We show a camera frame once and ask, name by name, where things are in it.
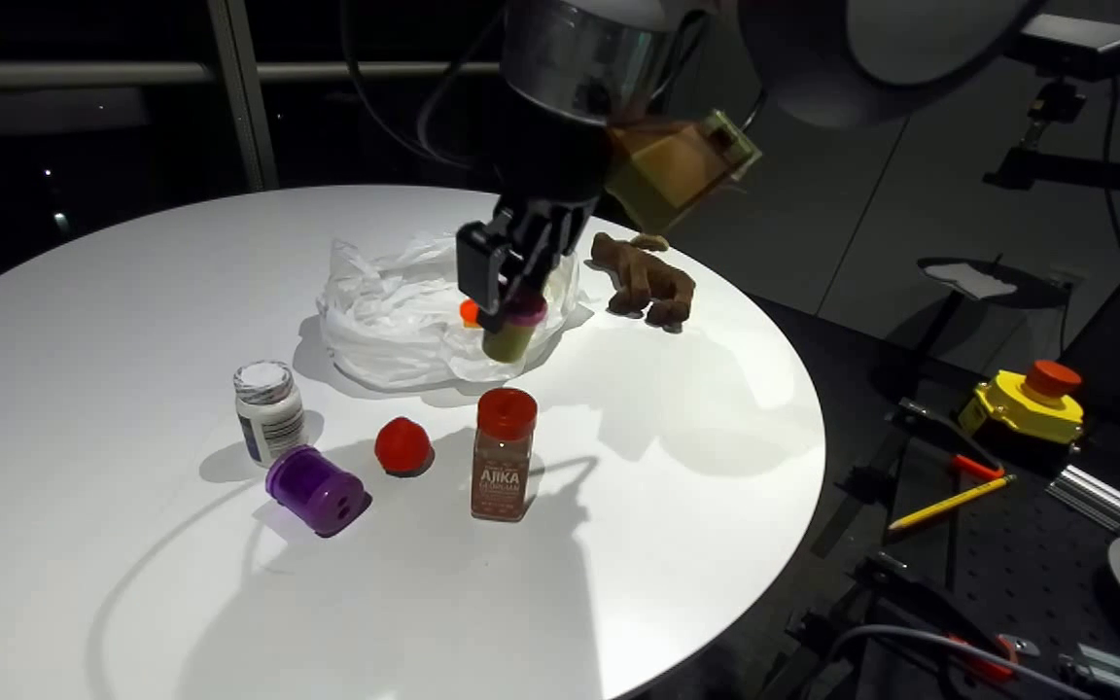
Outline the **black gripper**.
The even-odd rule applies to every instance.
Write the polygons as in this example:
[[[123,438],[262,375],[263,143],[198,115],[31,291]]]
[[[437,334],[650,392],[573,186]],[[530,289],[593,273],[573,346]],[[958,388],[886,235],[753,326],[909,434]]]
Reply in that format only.
[[[537,318],[543,309],[543,283],[576,247],[587,219],[587,203],[501,195],[490,224],[468,223],[455,233],[458,291],[484,309],[497,309],[504,274],[504,313]]]

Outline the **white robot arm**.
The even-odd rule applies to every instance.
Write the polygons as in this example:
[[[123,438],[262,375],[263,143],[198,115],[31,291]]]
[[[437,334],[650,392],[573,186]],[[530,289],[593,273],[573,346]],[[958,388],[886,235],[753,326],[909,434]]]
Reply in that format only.
[[[813,129],[906,115],[972,81],[1042,0],[504,0],[516,115],[495,215],[455,233],[490,324],[543,291],[609,181],[609,132],[753,98]]]

